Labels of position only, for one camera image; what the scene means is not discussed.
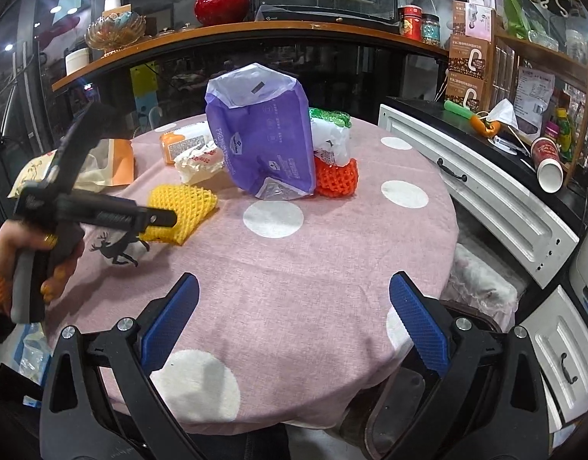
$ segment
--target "green bottle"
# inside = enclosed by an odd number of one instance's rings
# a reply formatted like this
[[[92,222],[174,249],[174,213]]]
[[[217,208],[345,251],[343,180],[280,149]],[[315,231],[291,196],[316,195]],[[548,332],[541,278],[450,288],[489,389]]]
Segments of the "green bottle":
[[[573,160],[573,137],[569,116],[566,113],[566,109],[556,109],[556,115],[558,116],[556,124],[558,124],[558,127],[560,128],[560,132],[558,133],[560,156],[570,163]]]

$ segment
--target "white polka dot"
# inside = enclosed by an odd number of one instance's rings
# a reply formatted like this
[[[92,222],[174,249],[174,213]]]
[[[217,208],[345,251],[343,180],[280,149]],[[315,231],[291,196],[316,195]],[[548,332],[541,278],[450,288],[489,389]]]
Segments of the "white polka dot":
[[[381,139],[381,143],[386,147],[395,148],[396,150],[409,150],[413,148],[402,138],[397,138],[396,136],[386,136]]]
[[[287,200],[259,200],[243,214],[243,222],[253,233],[265,238],[283,238],[302,226],[301,209]]]
[[[385,320],[385,330],[388,332],[388,338],[396,351],[401,350],[404,345],[411,343],[407,329],[400,320],[400,316],[398,316],[396,310],[394,310],[394,307],[391,307],[388,312],[388,318]]]
[[[381,192],[394,204],[410,209],[419,209],[428,204],[424,190],[406,181],[393,179],[381,185]]]
[[[164,124],[163,126],[160,126],[159,128],[155,128],[154,131],[157,131],[157,133],[161,133],[162,131],[166,131],[170,128],[174,128],[176,126],[176,122],[171,122],[170,124]]]
[[[171,354],[151,380],[179,422],[232,422],[239,414],[240,389],[232,371],[210,353]]]

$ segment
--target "red bottle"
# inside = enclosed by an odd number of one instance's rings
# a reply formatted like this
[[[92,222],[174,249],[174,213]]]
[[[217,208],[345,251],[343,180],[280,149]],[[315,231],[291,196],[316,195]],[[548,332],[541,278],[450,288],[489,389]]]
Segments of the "red bottle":
[[[203,26],[241,22],[249,10],[249,0],[196,0],[194,12]]]

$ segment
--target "white drawer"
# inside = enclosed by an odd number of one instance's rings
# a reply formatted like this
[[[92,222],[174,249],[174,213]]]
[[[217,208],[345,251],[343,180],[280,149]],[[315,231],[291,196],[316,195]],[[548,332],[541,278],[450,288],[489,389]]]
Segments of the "white drawer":
[[[532,338],[539,365],[565,422],[586,413],[588,329],[564,289],[558,287],[521,325]],[[567,380],[563,365],[572,383]]]
[[[441,171],[449,193],[498,238],[545,287],[577,245],[578,237],[556,213],[517,180],[474,150],[418,119],[386,105],[379,126],[466,182]]]

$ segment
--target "glass bowl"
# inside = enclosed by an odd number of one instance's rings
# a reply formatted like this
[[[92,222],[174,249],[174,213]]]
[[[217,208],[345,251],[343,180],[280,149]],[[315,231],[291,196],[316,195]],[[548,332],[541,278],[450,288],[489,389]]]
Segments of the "glass bowl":
[[[145,18],[136,12],[111,14],[87,28],[85,42],[90,48],[110,54],[138,41],[145,35],[146,26]]]
[[[558,51],[558,42],[545,33],[531,30],[528,32],[528,41],[540,44],[541,46],[549,48],[550,50],[554,50],[554,52]]]

